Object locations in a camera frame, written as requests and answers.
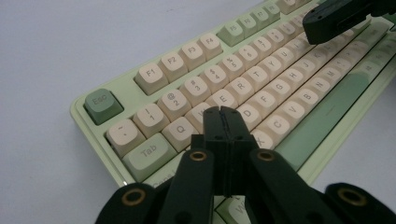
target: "cream keycap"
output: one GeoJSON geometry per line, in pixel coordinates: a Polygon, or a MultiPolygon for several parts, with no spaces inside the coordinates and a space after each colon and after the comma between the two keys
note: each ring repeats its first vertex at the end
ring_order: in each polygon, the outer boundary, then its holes
{"type": "Polygon", "coordinates": [[[130,119],[123,119],[111,126],[106,137],[121,158],[146,140],[130,119]]]}
{"type": "Polygon", "coordinates": [[[278,106],[276,98],[268,91],[258,91],[247,100],[247,104],[250,104],[256,108],[256,110],[260,112],[260,115],[263,119],[278,106]]]}
{"type": "Polygon", "coordinates": [[[147,138],[160,132],[170,123],[168,117],[155,104],[148,104],[139,109],[134,114],[133,121],[147,138]]]}
{"type": "Polygon", "coordinates": [[[166,86],[169,82],[156,63],[148,63],[139,69],[134,81],[147,95],[166,86]]]}
{"type": "Polygon", "coordinates": [[[158,66],[163,70],[169,82],[175,81],[189,71],[183,59],[176,52],[163,55],[158,66]]]}
{"type": "Polygon", "coordinates": [[[189,68],[189,71],[205,62],[205,55],[201,47],[195,42],[190,42],[181,47],[178,54],[189,68]]]}
{"type": "Polygon", "coordinates": [[[242,77],[250,83],[255,92],[261,90],[270,81],[268,74],[259,66],[251,67],[242,77]]]}
{"type": "Polygon", "coordinates": [[[250,45],[245,45],[236,52],[236,56],[245,65],[245,70],[248,70],[252,66],[256,65],[260,58],[259,53],[250,45]]]}
{"type": "Polygon", "coordinates": [[[276,57],[272,55],[266,57],[257,65],[264,69],[265,72],[267,72],[270,80],[277,77],[277,75],[279,75],[283,71],[282,62],[280,62],[276,57]]]}
{"type": "Polygon", "coordinates": [[[274,149],[274,140],[270,135],[267,133],[260,131],[258,129],[253,130],[251,132],[253,134],[254,138],[256,139],[257,145],[259,145],[259,148],[264,148],[264,149],[274,149]]]}
{"type": "Polygon", "coordinates": [[[274,51],[273,45],[264,36],[257,37],[255,40],[253,40],[250,46],[259,53],[259,60],[263,60],[274,51]]]}
{"type": "Polygon", "coordinates": [[[218,56],[223,52],[219,38],[211,33],[202,35],[197,41],[198,45],[204,51],[207,61],[218,56]]]}
{"type": "Polygon", "coordinates": [[[213,95],[209,96],[209,98],[206,99],[206,102],[210,106],[224,105],[233,109],[236,109],[239,106],[233,95],[224,89],[216,91],[213,95]]]}
{"type": "Polygon", "coordinates": [[[185,116],[200,134],[204,133],[204,111],[209,107],[208,103],[202,102],[187,112],[185,116]]]}
{"type": "Polygon", "coordinates": [[[207,84],[211,92],[216,92],[228,84],[229,79],[224,70],[218,65],[205,69],[200,78],[207,84]]]}
{"type": "Polygon", "coordinates": [[[200,77],[191,77],[180,87],[180,91],[189,100],[191,106],[196,106],[210,96],[210,89],[200,77]]]}
{"type": "Polygon", "coordinates": [[[262,116],[260,116],[259,111],[249,104],[243,104],[236,110],[241,114],[249,131],[253,130],[260,122],[262,122],[262,116]]]}
{"type": "Polygon", "coordinates": [[[230,81],[240,77],[245,72],[245,65],[236,55],[233,54],[225,56],[219,63],[219,66],[227,74],[230,81]]]}
{"type": "Polygon", "coordinates": [[[180,90],[167,92],[158,100],[157,105],[170,121],[185,115],[191,109],[189,101],[180,90]]]}
{"type": "Polygon", "coordinates": [[[171,143],[177,152],[180,152],[191,143],[191,135],[198,131],[189,121],[180,117],[163,129],[163,136],[171,143]]]}
{"type": "Polygon", "coordinates": [[[228,91],[239,105],[244,103],[254,94],[253,87],[243,77],[238,77],[234,81],[230,82],[224,90],[228,91]]]}

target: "a key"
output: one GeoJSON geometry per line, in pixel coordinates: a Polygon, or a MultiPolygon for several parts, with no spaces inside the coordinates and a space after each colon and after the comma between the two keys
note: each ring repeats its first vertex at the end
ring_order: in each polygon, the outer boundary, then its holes
{"type": "Polygon", "coordinates": [[[244,103],[250,96],[254,94],[253,87],[243,77],[236,78],[234,81],[228,84],[224,90],[228,91],[239,105],[244,103]]]}
{"type": "Polygon", "coordinates": [[[210,89],[200,77],[191,77],[180,87],[180,91],[189,100],[191,106],[196,106],[210,96],[210,89]]]}
{"type": "Polygon", "coordinates": [[[211,92],[216,92],[228,84],[229,79],[224,70],[218,65],[205,69],[200,78],[207,84],[211,92]]]}
{"type": "Polygon", "coordinates": [[[204,51],[207,61],[223,52],[219,38],[211,33],[201,36],[197,43],[204,51]]]}
{"type": "Polygon", "coordinates": [[[260,116],[259,111],[249,104],[243,104],[236,110],[241,114],[249,131],[253,130],[260,122],[262,122],[262,117],[260,116]]]}
{"type": "Polygon", "coordinates": [[[134,81],[147,95],[166,86],[169,82],[156,63],[148,63],[139,69],[134,81]]]}
{"type": "Polygon", "coordinates": [[[192,134],[198,134],[198,131],[184,117],[176,119],[163,129],[163,136],[177,152],[190,144],[192,134]]]}
{"type": "Polygon", "coordinates": [[[268,74],[259,66],[253,66],[242,77],[253,87],[254,92],[261,90],[269,81],[268,74]]]}
{"type": "Polygon", "coordinates": [[[233,95],[224,89],[216,91],[213,95],[209,96],[209,98],[206,99],[206,102],[211,106],[224,105],[233,109],[238,107],[238,102],[235,100],[233,95]]]}
{"type": "Polygon", "coordinates": [[[189,71],[205,62],[205,55],[197,43],[191,42],[181,47],[178,54],[189,68],[189,71]]]}
{"type": "Polygon", "coordinates": [[[204,133],[204,111],[209,107],[208,103],[202,102],[187,112],[185,116],[200,134],[204,133]]]}
{"type": "Polygon", "coordinates": [[[122,159],[136,181],[143,181],[176,156],[162,134],[156,133],[122,159]]]}
{"type": "Polygon", "coordinates": [[[163,111],[170,121],[185,115],[191,105],[180,90],[171,90],[158,100],[158,107],[163,111]]]}
{"type": "Polygon", "coordinates": [[[162,56],[158,65],[169,82],[175,81],[189,71],[183,59],[176,52],[170,52],[162,56]]]}
{"type": "Polygon", "coordinates": [[[106,137],[121,158],[146,140],[130,119],[122,119],[111,126],[106,137]]]}
{"type": "Polygon", "coordinates": [[[147,138],[169,124],[168,117],[155,104],[148,104],[139,109],[134,114],[133,121],[147,138]]]}
{"type": "Polygon", "coordinates": [[[242,61],[233,54],[230,54],[221,60],[219,66],[224,70],[227,74],[227,77],[230,81],[240,77],[242,73],[245,72],[245,66],[242,61]]]}

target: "white background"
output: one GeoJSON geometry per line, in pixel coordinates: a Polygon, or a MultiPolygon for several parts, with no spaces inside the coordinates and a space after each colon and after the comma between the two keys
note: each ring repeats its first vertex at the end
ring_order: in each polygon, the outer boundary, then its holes
{"type": "MultiPolygon", "coordinates": [[[[93,223],[117,189],[69,115],[82,93],[259,0],[0,2],[0,223],[93,223]]],[[[323,171],[396,211],[396,81],[323,171]]]]}

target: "keycap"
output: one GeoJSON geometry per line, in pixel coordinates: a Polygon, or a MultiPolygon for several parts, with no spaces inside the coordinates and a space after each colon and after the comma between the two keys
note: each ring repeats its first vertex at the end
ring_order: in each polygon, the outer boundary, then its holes
{"type": "Polygon", "coordinates": [[[259,111],[249,104],[243,104],[236,110],[241,114],[249,131],[253,130],[262,121],[259,111]]]}
{"type": "Polygon", "coordinates": [[[170,121],[185,115],[191,109],[189,101],[180,90],[167,92],[160,98],[157,105],[170,121]]]}
{"type": "Polygon", "coordinates": [[[196,106],[210,96],[209,87],[200,77],[191,77],[180,87],[180,91],[189,100],[191,106],[196,106]]]}
{"type": "Polygon", "coordinates": [[[253,9],[250,12],[250,16],[257,22],[258,30],[270,24],[268,13],[262,7],[253,9]]]}
{"type": "Polygon", "coordinates": [[[248,38],[257,32],[257,22],[249,14],[239,17],[236,22],[244,30],[244,38],[248,38]]]}
{"type": "Polygon", "coordinates": [[[160,134],[151,136],[122,159],[134,179],[141,182],[176,156],[176,151],[160,134]]]}
{"type": "Polygon", "coordinates": [[[183,59],[183,62],[187,65],[189,71],[205,62],[204,52],[195,42],[190,42],[181,47],[178,54],[183,59]]]}
{"type": "Polygon", "coordinates": [[[236,56],[245,65],[245,70],[256,65],[260,60],[259,53],[250,45],[245,45],[240,48],[238,52],[236,52],[236,56]]]}
{"type": "Polygon", "coordinates": [[[249,223],[245,209],[245,196],[235,196],[224,200],[216,211],[227,223],[249,223]]]}
{"type": "Polygon", "coordinates": [[[236,109],[238,107],[238,102],[235,100],[232,94],[230,94],[229,91],[226,91],[224,89],[216,91],[214,94],[209,96],[209,98],[206,99],[206,102],[210,106],[227,106],[233,109],[236,109]]]}
{"type": "Polygon", "coordinates": [[[277,29],[271,29],[267,32],[267,39],[271,42],[272,45],[275,45],[275,48],[280,48],[286,42],[285,36],[280,33],[277,29]]]}
{"type": "Polygon", "coordinates": [[[198,45],[204,51],[207,61],[222,53],[219,38],[211,33],[201,36],[198,45]]]}
{"type": "Polygon", "coordinates": [[[279,20],[280,18],[280,9],[275,3],[268,3],[264,5],[263,7],[267,12],[270,17],[270,22],[274,22],[279,20]]]}
{"type": "Polygon", "coordinates": [[[106,132],[106,137],[121,158],[146,140],[130,119],[115,123],[106,132]]]}
{"type": "Polygon", "coordinates": [[[236,21],[231,21],[224,25],[219,31],[218,37],[230,47],[241,42],[244,37],[244,29],[236,21]]]}
{"type": "Polygon", "coordinates": [[[163,129],[162,133],[175,150],[180,152],[190,144],[191,135],[198,134],[198,131],[186,118],[180,117],[168,124],[168,126],[163,129]]]}
{"type": "Polygon", "coordinates": [[[119,101],[105,89],[99,89],[87,95],[84,105],[96,125],[104,123],[123,111],[119,101]]]}
{"type": "Polygon", "coordinates": [[[275,48],[264,36],[257,37],[250,45],[258,52],[259,60],[269,56],[275,48]]]}
{"type": "Polygon", "coordinates": [[[253,130],[251,132],[253,134],[254,139],[256,139],[257,145],[259,148],[264,148],[264,149],[274,149],[274,140],[270,135],[267,133],[260,131],[258,129],[253,130]]]}
{"type": "Polygon", "coordinates": [[[156,63],[148,63],[142,66],[134,81],[147,95],[151,95],[169,83],[165,74],[156,63]]]}
{"type": "Polygon", "coordinates": [[[175,81],[189,71],[183,59],[176,52],[163,55],[158,66],[163,70],[169,82],[175,81]]]}
{"type": "Polygon", "coordinates": [[[218,65],[205,69],[200,78],[207,84],[211,92],[216,92],[228,84],[229,79],[224,70],[218,65]]]}
{"type": "Polygon", "coordinates": [[[168,117],[155,104],[148,104],[139,109],[134,114],[133,121],[147,138],[170,123],[168,117]]]}
{"type": "Polygon", "coordinates": [[[268,74],[259,66],[251,67],[242,77],[250,83],[254,92],[257,92],[269,82],[268,74]]]}
{"type": "Polygon", "coordinates": [[[261,67],[265,72],[267,72],[270,80],[274,79],[283,70],[282,63],[272,55],[259,62],[257,66],[261,67]]]}
{"type": "Polygon", "coordinates": [[[219,63],[219,66],[227,74],[230,81],[240,77],[245,72],[245,65],[243,62],[233,54],[230,54],[219,63]]]}
{"type": "Polygon", "coordinates": [[[254,93],[253,87],[243,77],[236,78],[224,90],[228,91],[239,105],[244,103],[254,93]]]}
{"type": "Polygon", "coordinates": [[[276,4],[279,6],[280,11],[283,14],[289,14],[296,8],[295,0],[278,0],[276,4]]]}
{"type": "Polygon", "coordinates": [[[202,102],[187,112],[185,116],[200,134],[204,133],[204,111],[209,107],[208,103],[202,102]]]}
{"type": "Polygon", "coordinates": [[[247,103],[254,106],[262,118],[267,117],[278,106],[276,98],[268,91],[258,91],[247,103]]]}

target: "green keycap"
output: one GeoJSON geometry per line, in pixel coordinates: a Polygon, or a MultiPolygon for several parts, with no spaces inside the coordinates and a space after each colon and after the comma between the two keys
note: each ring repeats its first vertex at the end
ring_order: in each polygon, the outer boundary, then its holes
{"type": "Polygon", "coordinates": [[[218,33],[218,37],[230,47],[244,40],[244,29],[236,21],[224,25],[218,33]]]}
{"type": "Polygon", "coordinates": [[[104,123],[123,110],[113,94],[105,89],[90,93],[85,98],[84,105],[96,125],[104,123]]]}

